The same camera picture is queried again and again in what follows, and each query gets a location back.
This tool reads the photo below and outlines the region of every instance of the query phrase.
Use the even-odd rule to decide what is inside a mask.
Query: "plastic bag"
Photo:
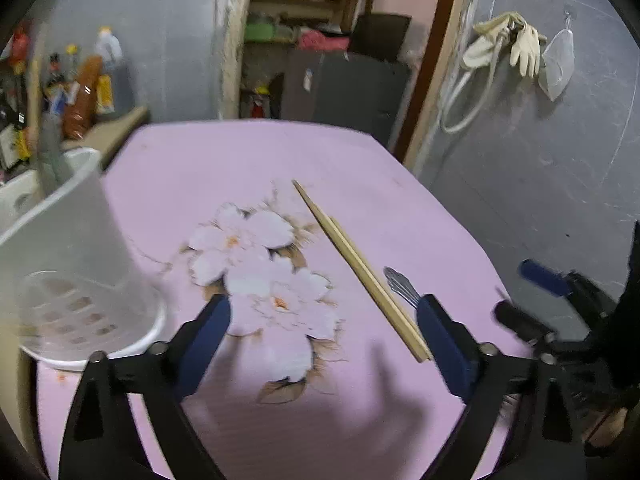
[[[546,96],[555,101],[574,73],[574,34],[569,28],[558,32],[542,53],[538,84]]]

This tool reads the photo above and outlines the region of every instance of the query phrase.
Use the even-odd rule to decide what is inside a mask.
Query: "pink table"
[[[211,266],[220,264],[220,255],[208,249],[209,256],[196,266],[204,253],[185,251],[188,240],[202,248],[207,236],[223,236],[219,250],[227,251],[228,276],[242,266],[231,249],[258,240],[271,249],[260,250],[286,274],[279,280],[288,292],[274,292],[281,285],[276,280],[270,289],[275,303],[251,306],[263,314],[261,308],[278,312],[258,317],[264,323],[257,332],[249,326],[255,317],[245,316],[254,310],[247,311],[241,301],[246,281],[236,277],[231,285],[233,332],[242,336],[225,337],[200,389],[183,402],[204,446],[230,480],[416,480],[463,405],[449,394],[433,362],[413,359],[315,228],[292,178],[340,222],[381,274],[384,266],[393,267],[419,292],[435,294],[478,341],[495,342],[505,353],[526,353],[494,323],[491,310],[504,287],[480,246],[371,137],[279,121],[151,125],[132,136],[104,185],[134,258],[167,298],[171,321],[166,338],[204,306],[211,290],[194,280],[218,272]],[[236,224],[258,214],[262,220],[256,216],[245,230],[236,231],[241,234],[230,235],[229,229],[238,226],[229,227],[225,218],[236,207],[245,211]],[[201,224],[209,226],[209,235],[198,230]],[[287,230],[295,234],[288,253],[277,249]],[[292,256],[295,274],[284,256]],[[305,280],[304,287],[294,286]],[[284,314],[295,309],[306,321],[286,325],[291,318]],[[283,327],[291,336],[286,348],[272,336],[274,330],[284,333]],[[279,373],[274,366],[304,379],[277,390],[270,383]],[[38,367],[40,434],[54,479],[78,377]],[[171,478],[142,400],[131,397],[152,466]],[[476,476],[491,470],[505,435],[499,422]]]

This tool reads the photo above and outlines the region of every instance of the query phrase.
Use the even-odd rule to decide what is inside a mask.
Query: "blue gripper pad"
[[[194,321],[185,323],[180,329],[194,328],[196,330],[194,330],[193,339],[184,351],[178,366],[177,380],[174,384],[174,396],[178,402],[184,397],[194,394],[198,389],[200,380],[218,350],[230,322],[231,305],[229,299],[226,296],[215,296]]]
[[[416,321],[449,391],[467,402],[478,379],[478,343],[466,327],[453,321],[432,294],[416,307]]]
[[[534,260],[524,260],[518,267],[518,272],[525,280],[544,288],[554,296],[568,296],[571,288],[562,276],[540,265]]]

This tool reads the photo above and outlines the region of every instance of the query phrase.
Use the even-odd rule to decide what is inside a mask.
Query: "wooden chopstick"
[[[329,240],[333,242],[338,252],[347,261],[411,354],[419,363],[431,359],[431,352],[420,335],[418,327],[408,317],[404,309],[395,302],[391,292],[378,279],[366,259],[344,233],[344,230],[309,198],[309,195],[297,181],[293,180],[293,185],[316,217],[316,220],[318,220],[320,227],[327,234]]]
[[[42,94],[40,91],[40,72],[42,70],[42,63],[45,55],[45,46],[47,43],[47,33],[49,31],[49,25],[47,23],[42,23],[38,30],[38,34],[36,36],[34,48],[33,48],[33,56],[31,57],[31,65],[30,65],[30,77],[28,81],[28,94],[27,94],[27,125],[28,125],[28,135],[27,135],[27,145],[29,147],[29,151],[31,152],[30,156],[30,167],[32,170],[36,171],[37,183],[38,187],[33,193],[35,203],[38,203],[40,200],[43,200],[46,196],[44,191],[44,186],[42,184],[42,179],[44,178],[42,173],[38,171],[38,158],[40,157],[40,152],[38,150],[38,145],[40,143],[40,118],[41,118],[41,110],[42,110]]]

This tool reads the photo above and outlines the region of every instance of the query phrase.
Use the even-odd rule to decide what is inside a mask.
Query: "shelf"
[[[244,40],[245,43],[251,44],[280,44],[280,45],[293,45],[296,44],[295,40],[289,40],[287,38],[271,38],[270,40]]]
[[[315,7],[316,9],[338,9],[340,4],[331,2],[312,2],[309,0],[251,0],[261,4],[297,5],[303,7]]]

